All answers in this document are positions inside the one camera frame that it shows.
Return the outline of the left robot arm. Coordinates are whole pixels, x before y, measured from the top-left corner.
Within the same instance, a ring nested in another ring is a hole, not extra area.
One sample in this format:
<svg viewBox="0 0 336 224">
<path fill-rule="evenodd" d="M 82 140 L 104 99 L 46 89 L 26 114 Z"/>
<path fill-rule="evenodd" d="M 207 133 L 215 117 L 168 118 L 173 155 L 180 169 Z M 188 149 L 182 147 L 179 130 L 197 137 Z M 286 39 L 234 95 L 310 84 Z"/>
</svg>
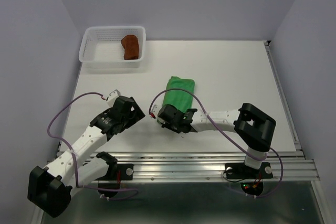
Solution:
<svg viewBox="0 0 336 224">
<path fill-rule="evenodd" d="M 108 108 L 98 114 L 81 136 L 57 159 L 29 174 L 27 198 L 45 213 L 55 218 L 69 206 L 72 197 L 97 179 L 115 179 L 116 184 L 97 190 L 107 199 L 122 191 L 120 180 L 125 175 L 118 160 L 107 152 L 98 153 L 88 164 L 85 161 L 111 138 L 129 129 L 144 118 L 133 97 L 117 90 L 105 98 Z"/>
</svg>

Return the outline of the green towel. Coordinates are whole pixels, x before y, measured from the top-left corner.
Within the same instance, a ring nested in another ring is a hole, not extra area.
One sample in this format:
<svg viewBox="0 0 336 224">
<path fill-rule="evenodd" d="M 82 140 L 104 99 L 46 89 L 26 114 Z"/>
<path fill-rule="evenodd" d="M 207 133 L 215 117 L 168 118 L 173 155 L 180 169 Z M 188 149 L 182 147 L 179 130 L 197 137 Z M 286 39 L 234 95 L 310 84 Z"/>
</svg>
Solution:
<svg viewBox="0 0 336 224">
<path fill-rule="evenodd" d="M 190 93 L 194 93 L 195 81 L 193 79 L 182 79 L 177 76 L 171 76 L 166 84 L 166 90 L 177 88 L 164 93 L 162 106 L 172 105 L 181 112 L 181 118 L 184 118 L 184 114 L 188 109 L 192 108 L 193 96 L 183 90 L 187 90 Z"/>
</svg>

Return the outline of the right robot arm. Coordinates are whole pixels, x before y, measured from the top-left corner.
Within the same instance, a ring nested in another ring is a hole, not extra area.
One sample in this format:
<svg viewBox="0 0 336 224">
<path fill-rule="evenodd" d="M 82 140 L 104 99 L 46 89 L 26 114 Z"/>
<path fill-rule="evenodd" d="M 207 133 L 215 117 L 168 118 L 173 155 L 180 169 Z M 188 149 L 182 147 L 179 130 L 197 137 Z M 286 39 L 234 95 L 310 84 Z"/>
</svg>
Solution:
<svg viewBox="0 0 336 224">
<path fill-rule="evenodd" d="M 250 103 L 229 111 L 204 112 L 198 109 L 178 110 L 173 105 L 155 105 L 150 115 L 162 128 L 175 133 L 199 133 L 204 131 L 233 132 L 247 144 L 247 154 L 241 170 L 253 177 L 260 172 L 262 161 L 270 150 L 276 121 Z"/>
</svg>

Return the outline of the brown towel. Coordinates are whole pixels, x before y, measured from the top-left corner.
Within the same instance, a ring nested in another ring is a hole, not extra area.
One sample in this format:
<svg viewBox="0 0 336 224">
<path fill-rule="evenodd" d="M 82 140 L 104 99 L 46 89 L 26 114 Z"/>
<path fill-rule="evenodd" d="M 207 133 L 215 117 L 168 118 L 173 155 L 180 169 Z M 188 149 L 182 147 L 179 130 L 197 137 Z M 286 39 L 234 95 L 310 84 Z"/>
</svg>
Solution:
<svg viewBox="0 0 336 224">
<path fill-rule="evenodd" d="M 139 58 L 139 42 L 135 35 L 126 35 L 121 39 L 124 48 L 124 60 L 137 60 Z"/>
</svg>

